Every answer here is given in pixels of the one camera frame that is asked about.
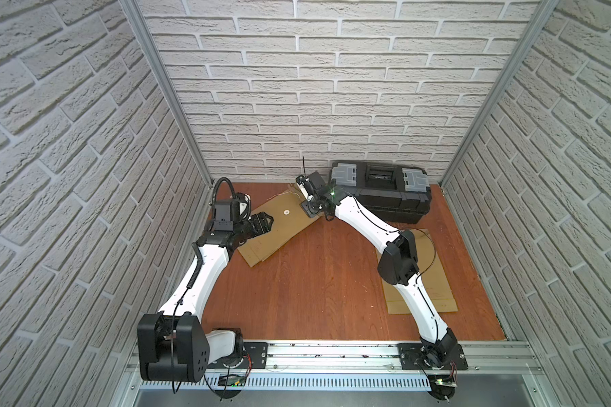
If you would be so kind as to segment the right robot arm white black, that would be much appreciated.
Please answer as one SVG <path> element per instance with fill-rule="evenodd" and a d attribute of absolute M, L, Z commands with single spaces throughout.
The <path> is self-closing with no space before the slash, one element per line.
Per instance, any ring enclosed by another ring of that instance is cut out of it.
<path fill-rule="evenodd" d="M 298 188 L 305 197 L 306 212 L 342 220 L 373 244 L 380 253 L 378 274 L 402 295 L 417 324 L 425 363 L 439 369 L 451 364 L 458 340 L 426 292 L 413 233 L 390 226 L 340 188 L 315 188 L 307 179 L 299 181 Z"/>

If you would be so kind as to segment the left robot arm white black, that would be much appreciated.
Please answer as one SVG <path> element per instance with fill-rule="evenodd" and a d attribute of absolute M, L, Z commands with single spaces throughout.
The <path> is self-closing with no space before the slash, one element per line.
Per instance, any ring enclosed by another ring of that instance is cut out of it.
<path fill-rule="evenodd" d="M 233 366 L 244 359 L 244 339 L 237 328 L 205 332 L 203 313 L 220 274 L 235 251 L 267 234 L 273 217 L 253 214 L 251 200 L 232 189 L 229 198 L 213 196 L 211 217 L 192 244 L 195 257 L 171 298 L 137 324 L 140 375 L 144 381 L 198 383 L 218 361 Z"/>

